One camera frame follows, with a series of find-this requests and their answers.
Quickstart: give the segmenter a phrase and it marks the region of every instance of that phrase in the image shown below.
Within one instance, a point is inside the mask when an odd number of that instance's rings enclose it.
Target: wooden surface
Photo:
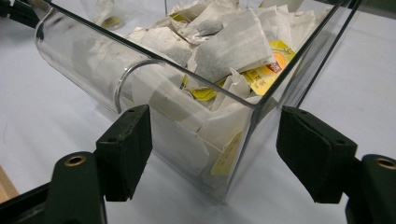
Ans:
[[[18,194],[14,185],[6,175],[6,172],[4,172],[3,168],[0,166],[0,203],[18,196]]]

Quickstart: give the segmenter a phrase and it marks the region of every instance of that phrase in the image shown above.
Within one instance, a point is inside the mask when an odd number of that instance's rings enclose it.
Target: black clamp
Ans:
[[[96,150],[67,155],[51,181],[0,204],[0,223],[106,223],[108,202],[134,195],[152,150],[149,106],[127,110],[96,141]]]
[[[316,203],[349,197],[349,224],[396,224],[396,160],[355,158],[358,145],[312,114],[282,109],[277,152]]]
[[[0,0],[0,17],[9,18],[29,27],[35,28],[39,18],[26,0],[15,0],[11,5],[9,0]]]

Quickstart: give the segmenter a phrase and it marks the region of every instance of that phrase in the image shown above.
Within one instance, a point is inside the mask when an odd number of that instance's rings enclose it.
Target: yellow tea bag wrapper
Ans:
[[[233,167],[233,161],[236,158],[239,141],[242,133],[238,133],[233,137],[231,142],[224,147],[224,152],[216,160],[210,174],[212,175],[228,175]]]
[[[224,81],[225,80],[222,80],[221,82],[216,83],[216,85],[218,85],[219,87],[222,87],[224,85]],[[188,79],[187,79],[187,77],[184,77],[183,85],[188,86],[187,83],[188,83]],[[190,93],[197,101],[201,101],[201,102],[209,101],[218,95],[217,91],[215,91],[211,88],[208,88],[208,87],[202,87],[200,89],[191,89]]]
[[[270,41],[270,46],[276,59],[275,63],[242,73],[247,79],[250,88],[258,95],[264,95],[270,89],[277,77],[295,55],[294,51],[280,40]]]

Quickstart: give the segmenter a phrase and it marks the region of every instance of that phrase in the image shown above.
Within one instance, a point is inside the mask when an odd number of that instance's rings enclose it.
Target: white table surface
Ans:
[[[0,19],[0,165],[19,193],[50,181],[54,163],[111,125],[102,107],[39,55],[34,30]],[[358,13],[312,90],[305,109],[358,143],[357,158],[396,158],[396,22]],[[134,198],[106,203],[109,223],[346,223],[340,204],[316,204],[278,157],[276,131],[226,204],[151,156]]]

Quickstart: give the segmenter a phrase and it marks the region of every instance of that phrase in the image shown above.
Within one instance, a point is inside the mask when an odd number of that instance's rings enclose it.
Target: acrylic container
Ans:
[[[360,3],[328,3],[329,13],[267,93],[246,100],[63,7],[33,2],[41,17],[35,42],[42,57],[115,113],[149,105],[154,152],[218,202],[237,181],[236,170],[254,157],[250,137],[258,134],[264,141],[279,108],[302,102]],[[320,4],[306,2],[305,7]],[[170,6],[163,7],[164,15]],[[193,100],[180,88],[185,76],[222,94],[227,104],[211,111]]]

